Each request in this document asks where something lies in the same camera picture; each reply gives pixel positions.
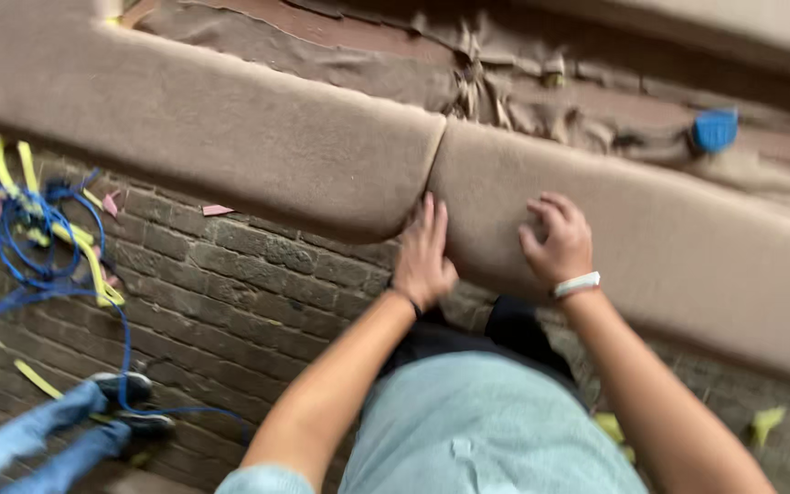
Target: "person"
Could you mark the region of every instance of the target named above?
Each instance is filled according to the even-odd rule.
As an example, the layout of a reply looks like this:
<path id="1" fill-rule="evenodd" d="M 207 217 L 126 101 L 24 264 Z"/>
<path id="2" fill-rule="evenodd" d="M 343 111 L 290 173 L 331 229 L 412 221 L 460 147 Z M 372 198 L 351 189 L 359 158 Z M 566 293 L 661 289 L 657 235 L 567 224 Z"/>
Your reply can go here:
<path id="1" fill-rule="evenodd" d="M 665 492 L 774 492 L 737 438 L 620 318 L 593 273 L 591 231 L 557 193 L 530 199 L 547 226 L 519 231 L 528 269 L 596 365 L 602 389 L 655 487 Z M 391 288 L 294 380 L 219 494 L 321 492 L 328 464 L 363 408 L 341 494 L 645 492 L 589 419 L 562 358 L 510 298 L 484 338 L 425 315 L 457 279 L 445 258 L 447 209 L 429 194 L 404 232 Z M 581 286 L 581 289 L 563 288 Z M 415 321 L 417 313 L 425 315 Z"/>
<path id="2" fill-rule="evenodd" d="M 117 387 L 126 379 L 128 403 L 151 397 L 151 380 L 137 373 L 90 376 L 56 400 L 50 400 L 0 426 L 0 472 L 17 459 L 38 455 L 53 432 L 79 424 L 91 414 L 104 413 L 117 403 Z M 108 423 L 84 432 L 69 447 L 30 476 L 0 489 L 0 494 L 67 492 L 71 485 L 105 458 L 120 454 L 132 438 L 159 439 L 173 429 L 163 415 L 139 415 L 119 410 Z"/>

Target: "hand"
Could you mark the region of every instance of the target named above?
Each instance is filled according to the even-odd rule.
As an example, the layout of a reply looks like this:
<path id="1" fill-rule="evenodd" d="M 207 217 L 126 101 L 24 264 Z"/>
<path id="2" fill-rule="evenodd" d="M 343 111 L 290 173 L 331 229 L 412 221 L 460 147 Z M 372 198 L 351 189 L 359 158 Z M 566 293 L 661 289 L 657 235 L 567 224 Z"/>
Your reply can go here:
<path id="1" fill-rule="evenodd" d="M 423 311 L 433 307 L 459 279 L 453 263 L 444 256 L 447 240 L 447 207 L 434 206 L 427 193 L 416 220 L 401 235 L 401 252 L 395 263 L 392 287 Z"/>
<path id="2" fill-rule="evenodd" d="M 562 194 L 542 193 L 526 208 L 548 227 L 541 244 L 528 225 L 520 226 L 520 244 L 535 276 L 553 286 L 593 272 L 590 225 L 574 203 Z"/>

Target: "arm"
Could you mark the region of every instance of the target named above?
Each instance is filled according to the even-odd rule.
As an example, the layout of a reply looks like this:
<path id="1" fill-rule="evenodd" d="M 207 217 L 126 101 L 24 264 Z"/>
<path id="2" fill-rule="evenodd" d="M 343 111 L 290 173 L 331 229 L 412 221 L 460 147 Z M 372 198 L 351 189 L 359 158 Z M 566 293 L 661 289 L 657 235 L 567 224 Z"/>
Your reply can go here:
<path id="1" fill-rule="evenodd" d="M 549 227 L 540 244 L 521 227 L 535 274 L 555 285 L 593 271 L 590 228 L 565 197 L 545 193 L 528 209 Z M 581 338 L 630 444 L 667 492 L 774 492 L 752 455 L 623 321 L 598 289 L 560 301 Z"/>
<path id="2" fill-rule="evenodd" d="M 276 463 L 302 474 L 316 492 L 337 445 L 361 409 L 386 358 L 425 310 L 457 280 L 443 256 L 447 209 L 437 212 L 431 194 L 404 232 L 392 279 L 383 293 L 328 349 L 309 365 L 264 419 L 241 467 Z"/>

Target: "white wristband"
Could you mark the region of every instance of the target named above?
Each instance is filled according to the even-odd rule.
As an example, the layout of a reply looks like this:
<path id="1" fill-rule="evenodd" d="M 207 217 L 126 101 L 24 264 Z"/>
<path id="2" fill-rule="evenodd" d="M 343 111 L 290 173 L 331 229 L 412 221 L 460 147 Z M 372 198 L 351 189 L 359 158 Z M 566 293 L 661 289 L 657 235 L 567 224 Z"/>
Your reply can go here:
<path id="1" fill-rule="evenodd" d="M 554 289 L 550 291 L 550 296 L 553 297 L 554 300 L 559 300 L 568 294 L 587 290 L 588 288 L 595 288 L 599 286 L 599 280 L 600 276 L 598 271 L 587 273 L 577 278 L 566 279 L 564 282 L 554 286 Z"/>

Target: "foam padding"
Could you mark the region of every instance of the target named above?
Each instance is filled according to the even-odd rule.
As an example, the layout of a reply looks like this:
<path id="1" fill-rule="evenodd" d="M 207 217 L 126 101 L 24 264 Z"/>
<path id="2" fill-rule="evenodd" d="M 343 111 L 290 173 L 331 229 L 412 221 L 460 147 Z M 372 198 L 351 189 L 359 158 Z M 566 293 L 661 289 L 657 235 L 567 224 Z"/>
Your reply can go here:
<path id="1" fill-rule="evenodd" d="M 521 255 L 526 199 L 567 194 L 602 286 L 639 330 L 790 375 L 790 211 L 691 177 L 450 121 L 429 188 L 460 275 L 543 296 Z"/>
<path id="2" fill-rule="evenodd" d="M 107 25 L 91 2 L 0 0 L 0 129 L 305 230 L 396 235 L 444 125 Z"/>

